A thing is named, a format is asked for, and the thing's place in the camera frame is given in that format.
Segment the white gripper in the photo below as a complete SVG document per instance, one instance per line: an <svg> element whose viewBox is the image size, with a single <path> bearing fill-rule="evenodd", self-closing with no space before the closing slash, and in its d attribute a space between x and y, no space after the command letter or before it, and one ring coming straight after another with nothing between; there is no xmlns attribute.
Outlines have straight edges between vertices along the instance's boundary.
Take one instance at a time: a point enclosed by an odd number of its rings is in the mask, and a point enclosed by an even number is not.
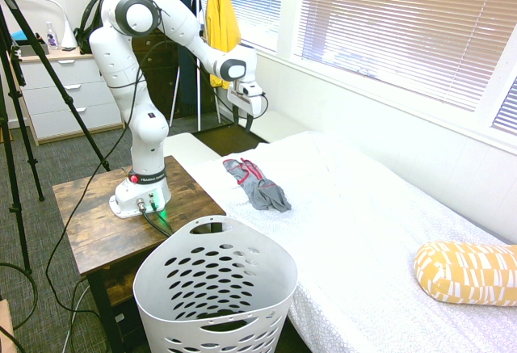
<svg viewBox="0 0 517 353"><path fill-rule="evenodd" d="M265 92L256 82L234 81L229 84L227 99L233 104L233 122L239 121L239 109L247 113L245 132L249 133L254 116L260 116L265 111Z"/></svg>

